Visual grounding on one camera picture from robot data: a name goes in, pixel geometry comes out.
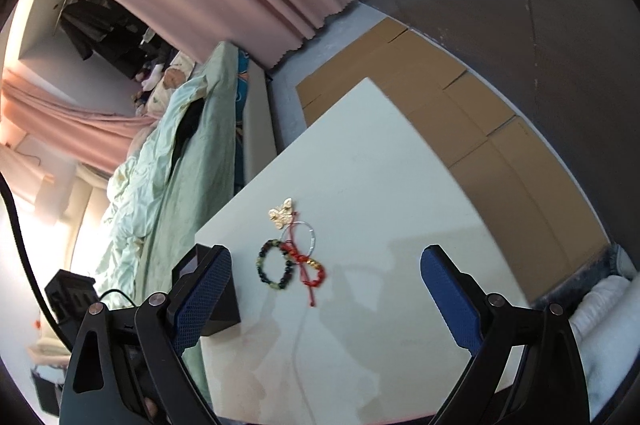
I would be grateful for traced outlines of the person's left hand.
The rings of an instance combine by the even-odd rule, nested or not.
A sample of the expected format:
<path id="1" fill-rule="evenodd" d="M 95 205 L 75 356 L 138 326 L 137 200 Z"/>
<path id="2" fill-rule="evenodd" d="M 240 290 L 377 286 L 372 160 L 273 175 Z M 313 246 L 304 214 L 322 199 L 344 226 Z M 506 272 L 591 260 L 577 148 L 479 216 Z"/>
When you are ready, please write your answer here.
<path id="1" fill-rule="evenodd" d="M 150 398 L 144 398 L 143 403 L 145 406 L 146 414 L 149 416 L 149 419 L 151 421 L 154 421 L 154 419 L 157 416 L 157 405 Z"/>

